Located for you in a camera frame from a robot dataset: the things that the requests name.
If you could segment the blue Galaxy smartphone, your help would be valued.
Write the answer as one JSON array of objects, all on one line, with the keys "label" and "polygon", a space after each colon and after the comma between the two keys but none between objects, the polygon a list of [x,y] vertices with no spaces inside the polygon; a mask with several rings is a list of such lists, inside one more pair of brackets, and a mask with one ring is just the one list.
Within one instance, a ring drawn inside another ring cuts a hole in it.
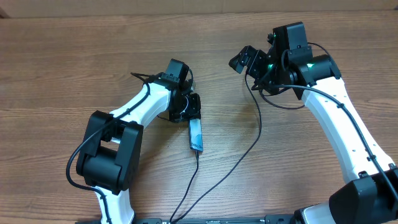
[{"label": "blue Galaxy smartphone", "polygon": [[203,138],[201,131],[201,119],[191,119],[188,122],[190,149],[203,152]]}]

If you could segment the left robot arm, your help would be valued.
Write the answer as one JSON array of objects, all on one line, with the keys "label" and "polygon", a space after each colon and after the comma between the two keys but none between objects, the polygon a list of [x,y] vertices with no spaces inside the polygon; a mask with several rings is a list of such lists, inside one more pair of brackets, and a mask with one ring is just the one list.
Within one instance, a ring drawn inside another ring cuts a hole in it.
[{"label": "left robot arm", "polygon": [[71,159],[85,180],[82,189],[97,196],[98,223],[134,221],[129,187],[139,167],[144,130],[159,114],[168,112],[172,123],[187,122],[190,149],[203,152],[200,96],[194,92],[194,79],[187,78],[192,75],[188,65],[175,59],[165,72],[135,73],[143,86],[133,99],[110,113],[95,111],[90,116]]}]

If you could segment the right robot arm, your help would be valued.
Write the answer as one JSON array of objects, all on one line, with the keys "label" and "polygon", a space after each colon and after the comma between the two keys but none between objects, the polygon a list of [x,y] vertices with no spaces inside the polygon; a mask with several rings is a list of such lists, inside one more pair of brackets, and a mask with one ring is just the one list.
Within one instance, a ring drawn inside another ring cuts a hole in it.
[{"label": "right robot arm", "polygon": [[254,79],[262,96],[293,90],[320,123],[343,174],[344,186],[323,203],[291,215],[268,215],[267,223],[387,223],[397,219],[397,165],[355,110],[341,72],[328,52],[314,56],[305,26],[296,22],[267,37],[267,52],[245,46],[229,61]]}]

